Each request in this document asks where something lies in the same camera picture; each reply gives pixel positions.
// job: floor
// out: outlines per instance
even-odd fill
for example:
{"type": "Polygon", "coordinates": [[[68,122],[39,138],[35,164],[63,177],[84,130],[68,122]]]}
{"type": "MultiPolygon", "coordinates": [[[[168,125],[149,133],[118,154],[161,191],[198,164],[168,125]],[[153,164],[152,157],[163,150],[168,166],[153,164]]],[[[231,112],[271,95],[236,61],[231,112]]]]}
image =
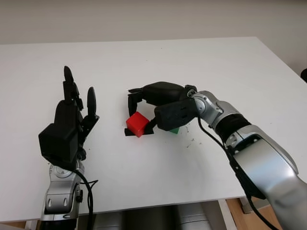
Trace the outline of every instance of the floor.
{"type": "MultiPolygon", "coordinates": [[[[243,213],[239,199],[228,199],[226,201],[236,223],[237,230],[269,230],[269,228],[254,213],[243,213]]],[[[282,230],[273,209],[270,206],[261,208],[259,212],[275,227],[282,230]]],[[[7,225],[24,228],[25,222],[7,223],[7,225]]]]}

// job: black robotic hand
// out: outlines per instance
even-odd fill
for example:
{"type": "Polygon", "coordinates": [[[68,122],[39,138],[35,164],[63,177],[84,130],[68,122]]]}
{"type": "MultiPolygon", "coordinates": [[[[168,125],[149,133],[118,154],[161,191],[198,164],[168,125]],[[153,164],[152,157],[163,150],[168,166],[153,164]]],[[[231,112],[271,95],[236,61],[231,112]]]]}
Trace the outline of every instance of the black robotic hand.
{"type": "MultiPolygon", "coordinates": [[[[183,126],[197,116],[195,100],[189,97],[196,91],[196,87],[192,85],[182,87],[164,81],[131,89],[128,95],[129,115],[136,112],[137,103],[144,99],[157,106],[154,109],[155,118],[146,126],[144,134],[153,134],[156,124],[165,131],[183,126]]],[[[126,136],[131,134],[127,129],[125,133],[126,136]]]]}
{"type": "Polygon", "coordinates": [[[77,159],[85,160],[83,144],[87,135],[99,119],[96,115],[96,98],[94,88],[87,93],[88,115],[83,118],[80,111],[83,103],[73,81],[71,70],[64,67],[64,98],[59,102],[54,123],[47,126],[39,135],[41,153],[46,160],[66,170],[76,168],[77,159]]]}

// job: white wall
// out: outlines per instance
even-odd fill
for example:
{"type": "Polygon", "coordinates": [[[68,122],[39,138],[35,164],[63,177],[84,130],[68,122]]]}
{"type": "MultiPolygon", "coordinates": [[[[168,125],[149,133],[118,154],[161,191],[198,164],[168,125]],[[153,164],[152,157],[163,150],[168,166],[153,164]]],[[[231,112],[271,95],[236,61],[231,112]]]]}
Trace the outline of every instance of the white wall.
{"type": "Polygon", "coordinates": [[[0,44],[257,36],[307,68],[306,0],[0,0],[0,44]]]}

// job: red cube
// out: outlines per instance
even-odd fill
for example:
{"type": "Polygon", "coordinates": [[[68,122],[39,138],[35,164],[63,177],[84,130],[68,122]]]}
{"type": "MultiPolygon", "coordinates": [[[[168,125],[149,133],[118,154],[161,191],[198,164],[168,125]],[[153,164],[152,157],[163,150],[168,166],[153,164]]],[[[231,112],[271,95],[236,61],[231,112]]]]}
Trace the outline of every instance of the red cube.
{"type": "Polygon", "coordinates": [[[137,137],[140,137],[144,133],[146,125],[149,123],[149,120],[144,117],[139,112],[135,112],[129,119],[126,121],[127,128],[134,133],[137,137]]]}

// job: wooden floor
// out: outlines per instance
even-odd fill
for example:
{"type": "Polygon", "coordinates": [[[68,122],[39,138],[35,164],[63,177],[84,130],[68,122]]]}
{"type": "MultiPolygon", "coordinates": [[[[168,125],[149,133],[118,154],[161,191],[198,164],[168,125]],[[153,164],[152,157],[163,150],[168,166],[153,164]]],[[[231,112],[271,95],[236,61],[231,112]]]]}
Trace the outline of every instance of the wooden floor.
{"type": "MultiPolygon", "coordinates": [[[[244,214],[239,199],[226,200],[238,230],[269,230],[255,213],[244,214]]],[[[276,228],[282,230],[271,206],[259,209],[259,212],[276,228]]]]}

